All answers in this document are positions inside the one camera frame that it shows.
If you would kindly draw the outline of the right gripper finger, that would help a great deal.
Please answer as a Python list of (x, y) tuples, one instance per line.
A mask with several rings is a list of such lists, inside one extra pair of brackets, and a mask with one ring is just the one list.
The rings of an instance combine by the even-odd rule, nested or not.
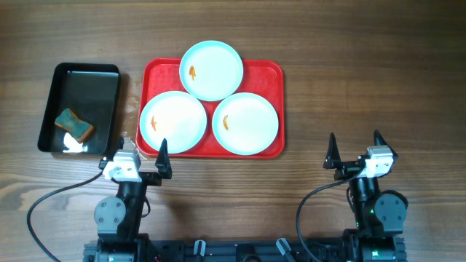
[(341, 169), (341, 158), (336, 143), (336, 137), (332, 132), (329, 137), (328, 150), (323, 162), (324, 169)]
[(376, 146), (387, 146), (391, 152), (393, 158), (398, 158), (398, 154), (392, 149), (392, 147), (382, 137), (380, 131), (374, 130), (374, 143)]

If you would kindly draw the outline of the white plate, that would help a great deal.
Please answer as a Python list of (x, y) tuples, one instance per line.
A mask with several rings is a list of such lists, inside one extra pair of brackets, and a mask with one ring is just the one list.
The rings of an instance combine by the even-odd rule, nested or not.
[(241, 57), (222, 41), (201, 41), (190, 47), (179, 65), (185, 90), (207, 102), (223, 100), (239, 88), (244, 74)]
[(272, 104), (250, 92), (233, 94), (222, 100), (212, 116), (212, 131), (227, 151), (250, 156), (272, 145), (279, 119)]
[(179, 154), (197, 145), (207, 128), (207, 113), (201, 102), (182, 91), (156, 95), (144, 107), (139, 127), (143, 141), (154, 150), (167, 141), (167, 151)]

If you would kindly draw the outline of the green and orange sponge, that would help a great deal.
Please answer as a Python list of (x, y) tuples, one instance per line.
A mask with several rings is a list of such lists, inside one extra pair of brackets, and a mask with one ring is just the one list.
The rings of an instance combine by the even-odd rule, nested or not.
[(70, 108), (66, 108), (55, 119), (55, 125), (68, 132), (77, 142), (85, 142), (94, 131), (94, 127), (81, 120)]

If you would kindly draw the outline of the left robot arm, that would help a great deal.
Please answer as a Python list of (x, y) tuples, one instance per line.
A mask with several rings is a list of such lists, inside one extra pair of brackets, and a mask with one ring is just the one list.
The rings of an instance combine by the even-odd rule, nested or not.
[(160, 186), (172, 178), (167, 141), (162, 141), (155, 171), (141, 171), (136, 149), (120, 148), (112, 157), (102, 158), (99, 168), (105, 179), (118, 184), (115, 196), (101, 200), (94, 211), (98, 240), (84, 246), (84, 262), (157, 261), (158, 251), (148, 234), (139, 232), (149, 186)]

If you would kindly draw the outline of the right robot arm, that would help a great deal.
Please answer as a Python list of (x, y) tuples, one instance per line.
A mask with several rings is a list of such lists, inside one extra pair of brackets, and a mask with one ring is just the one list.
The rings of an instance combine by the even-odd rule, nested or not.
[(356, 228), (344, 230), (339, 245), (340, 261), (407, 260), (403, 239), (403, 223), (408, 200), (394, 190), (382, 191), (378, 179), (389, 175), (398, 155), (379, 131), (374, 144), (355, 161), (343, 162), (334, 134), (330, 134), (323, 167), (334, 169), (334, 180), (349, 184), (347, 197)]

